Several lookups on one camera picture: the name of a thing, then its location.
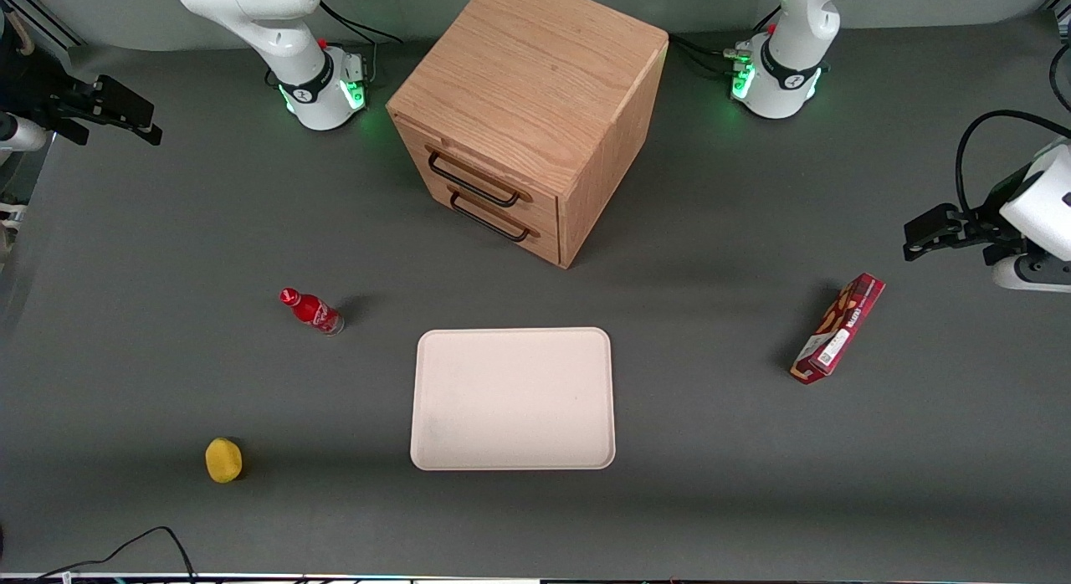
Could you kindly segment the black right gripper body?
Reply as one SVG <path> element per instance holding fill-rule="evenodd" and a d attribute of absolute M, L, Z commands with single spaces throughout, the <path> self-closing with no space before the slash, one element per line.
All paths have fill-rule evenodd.
<path fill-rule="evenodd" d="M 63 69 L 22 69 L 15 73 L 15 115 L 56 126 L 61 119 L 93 121 L 95 86 L 70 76 Z"/>

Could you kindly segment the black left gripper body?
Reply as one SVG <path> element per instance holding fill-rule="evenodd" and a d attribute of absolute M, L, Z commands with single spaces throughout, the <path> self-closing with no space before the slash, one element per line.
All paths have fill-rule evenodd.
<path fill-rule="evenodd" d="M 1027 188 L 1029 167 L 1021 167 L 1005 177 L 989 192 L 986 199 L 971 207 L 961 183 L 961 214 L 966 224 L 961 227 L 961 246 L 986 244 L 1001 251 L 1034 251 L 1032 242 L 1001 215 L 1001 207 Z"/>

